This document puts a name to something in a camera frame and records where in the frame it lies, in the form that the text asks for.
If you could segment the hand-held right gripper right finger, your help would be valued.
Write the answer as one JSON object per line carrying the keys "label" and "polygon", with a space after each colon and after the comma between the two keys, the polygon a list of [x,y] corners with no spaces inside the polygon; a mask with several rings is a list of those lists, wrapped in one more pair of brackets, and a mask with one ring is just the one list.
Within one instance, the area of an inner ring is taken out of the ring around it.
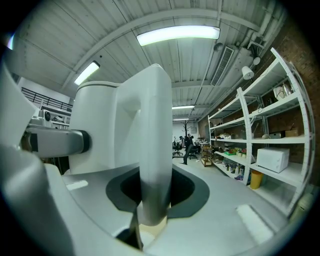
{"label": "hand-held right gripper right finger", "polygon": [[157,238],[144,250],[152,256],[234,256],[257,249],[260,224],[242,205],[251,208],[278,233],[287,217],[243,183],[213,171],[174,163],[178,170],[202,179],[209,188],[205,205],[193,216],[168,219]]}

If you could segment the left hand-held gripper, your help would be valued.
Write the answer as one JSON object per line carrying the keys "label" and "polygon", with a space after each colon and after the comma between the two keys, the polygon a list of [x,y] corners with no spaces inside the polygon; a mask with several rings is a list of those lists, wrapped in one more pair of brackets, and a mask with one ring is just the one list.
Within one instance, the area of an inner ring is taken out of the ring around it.
{"label": "left hand-held gripper", "polygon": [[11,51],[0,48],[0,143],[34,153],[39,158],[78,155],[90,149],[90,135],[84,130],[27,128],[36,107],[14,81],[6,64]]}

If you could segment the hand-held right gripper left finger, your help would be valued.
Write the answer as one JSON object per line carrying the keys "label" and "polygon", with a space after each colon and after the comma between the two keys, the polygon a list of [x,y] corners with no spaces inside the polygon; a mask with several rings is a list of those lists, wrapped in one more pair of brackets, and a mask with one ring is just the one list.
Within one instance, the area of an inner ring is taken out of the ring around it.
{"label": "hand-held right gripper left finger", "polygon": [[46,256],[141,256],[134,215],[119,212],[104,187],[82,188],[34,154],[0,147],[0,192],[26,241]]}

